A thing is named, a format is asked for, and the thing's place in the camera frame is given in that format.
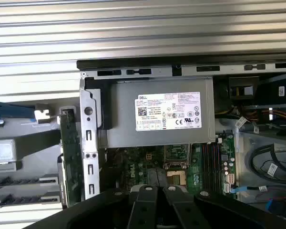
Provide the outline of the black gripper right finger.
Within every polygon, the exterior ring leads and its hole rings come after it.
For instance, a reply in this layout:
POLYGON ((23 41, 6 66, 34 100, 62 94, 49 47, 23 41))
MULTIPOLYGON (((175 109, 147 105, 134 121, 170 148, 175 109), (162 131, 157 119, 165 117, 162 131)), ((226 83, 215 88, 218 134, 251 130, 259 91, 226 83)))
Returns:
POLYGON ((208 190, 191 195, 185 187, 171 185, 164 169, 158 184, 181 229, 286 229, 286 219, 208 190))

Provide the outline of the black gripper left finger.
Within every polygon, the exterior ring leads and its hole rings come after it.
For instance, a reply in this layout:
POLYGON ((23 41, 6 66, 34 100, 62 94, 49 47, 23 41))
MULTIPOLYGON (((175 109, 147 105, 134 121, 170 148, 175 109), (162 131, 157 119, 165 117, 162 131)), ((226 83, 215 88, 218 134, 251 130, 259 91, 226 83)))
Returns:
POLYGON ((129 194, 109 189, 28 226, 30 229, 154 229, 159 190, 158 170, 148 169, 147 184, 129 194))

